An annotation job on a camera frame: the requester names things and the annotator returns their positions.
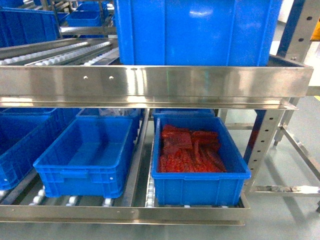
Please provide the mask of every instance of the white wall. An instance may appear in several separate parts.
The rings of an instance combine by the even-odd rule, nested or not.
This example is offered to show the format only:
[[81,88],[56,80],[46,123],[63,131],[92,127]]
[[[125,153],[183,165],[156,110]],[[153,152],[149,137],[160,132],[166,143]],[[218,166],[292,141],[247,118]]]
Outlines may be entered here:
[[294,3],[294,0],[283,0],[279,18],[278,18],[280,22],[284,22],[284,23],[287,22],[293,3]]

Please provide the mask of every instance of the red food product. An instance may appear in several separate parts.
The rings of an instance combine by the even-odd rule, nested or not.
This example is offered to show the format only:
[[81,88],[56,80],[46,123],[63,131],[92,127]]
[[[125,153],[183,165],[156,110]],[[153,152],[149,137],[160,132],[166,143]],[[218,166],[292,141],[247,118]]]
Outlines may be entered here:
[[170,138],[175,136],[177,133],[190,133],[190,130],[187,128],[178,128],[169,124],[166,124],[161,132],[162,139]]
[[169,154],[175,154],[179,149],[180,148],[178,146],[166,145],[162,149],[162,155],[167,156]]
[[218,134],[191,131],[165,125],[161,133],[163,148],[159,159],[161,173],[221,173],[226,168],[217,154]]
[[183,173],[184,165],[181,160],[181,151],[177,151],[175,154],[169,154],[166,162],[167,173]]
[[166,156],[160,156],[159,159],[159,172],[165,173],[167,171],[167,157]]
[[222,172],[226,173],[226,167],[222,162],[220,156],[216,153],[216,151],[212,150],[210,147],[206,147],[205,150],[212,163],[216,165],[219,169],[221,169]]
[[193,166],[193,161],[192,161],[191,155],[185,149],[181,149],[180,151],[181,151],[181,160],[182,160],[183,166],[184,166],[183,172],[184,173],[194,173],[195,168]]
[[192,149],[191,135],[189,132],[176,132],[163,140],[164,147],[175,146],[180,149]]

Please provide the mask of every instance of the crate handle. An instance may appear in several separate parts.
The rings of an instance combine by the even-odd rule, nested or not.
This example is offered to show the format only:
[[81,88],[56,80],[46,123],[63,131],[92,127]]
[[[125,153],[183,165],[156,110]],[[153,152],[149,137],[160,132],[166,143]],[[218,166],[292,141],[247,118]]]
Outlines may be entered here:
[[60,172],[60,175],[67,179],[86,179],[89,175],[88,170],[72,170],[72,169],[64,169]]

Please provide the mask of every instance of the yellow object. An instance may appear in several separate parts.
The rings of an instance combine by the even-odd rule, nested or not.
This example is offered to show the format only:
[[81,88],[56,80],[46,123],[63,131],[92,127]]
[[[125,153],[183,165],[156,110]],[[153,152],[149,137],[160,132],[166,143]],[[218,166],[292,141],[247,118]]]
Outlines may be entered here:
[[311,40],[320,41],[320,19],[315,26],[315,30],[312,34]]

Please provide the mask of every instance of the plastic crate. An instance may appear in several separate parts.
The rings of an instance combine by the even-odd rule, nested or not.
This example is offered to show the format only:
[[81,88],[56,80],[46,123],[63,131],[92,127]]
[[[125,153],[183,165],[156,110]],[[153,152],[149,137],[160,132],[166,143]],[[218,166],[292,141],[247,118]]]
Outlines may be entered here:
[[116,0],[125,65],[265,66],[282,0]]
[[[48,6],[50,6],[51,5],[50,0],[46,0],[46,1],[48,3]],[[34,5],[36,5],[36,6],[42,6],[41,0],[33,0],[33,2],[34,2]]]
[[0,48],[57,40],[52,11],[0,8]]
[[79,114],[76,116],[77,118],[81,117],[100,117],[100,118],[112,118],[112,119],[132,119],[132,127],[136,129],[135,137],[138,136],[138,129],[140,128],[140,109],[134,109],[132,113],[128,116],[100,116],[99,108],[84,108],[82,109]]
[[[160,173],[161,131],[170,124],[190,130],[218,132],[219,155],[227,169],[223,173]],[[155,196],[160,205],[234,206],[244,181],[251,176],[226,126],[219,117],[159,117],[156,123],[152,157]]]
[[157,119],[159,117],[175,117],[190,118],[190,117],[214,117],[215,112],[212,109],[202,108],[156,108],[153,111],[154,131],[156,131]]
[[47,197],[118,198],[134,148],[132,119],[81,117],[33,164]]
[[62,110],[43,115],[1,114],[0,190],[14,188],[73,118]]
[[59,127],[63,129],[75,119],[79,112],[80,108],[12,107],[0,111],[0,116],[53,116]]
[[102,25],[98,11],[73,11],[65,19],[70,27],[99,27]]
[[17,8],[23,4],[23,0],[0,0],[0,7],[3,8]]
[[[108,16],[109,16],[109,11],[108,11],[108,7],[107,7],[107,2],[103,2],[102,3],[102,8],[103,8],[103,14],[104,14],[104,19],[106,19]],[[97,4],[86,4],[86,3],[83,3],[83,4],[80,4],[76,11],[92,11],[92,12],[100,12],[100,8],[99,8],[99,5],[98,3]]]

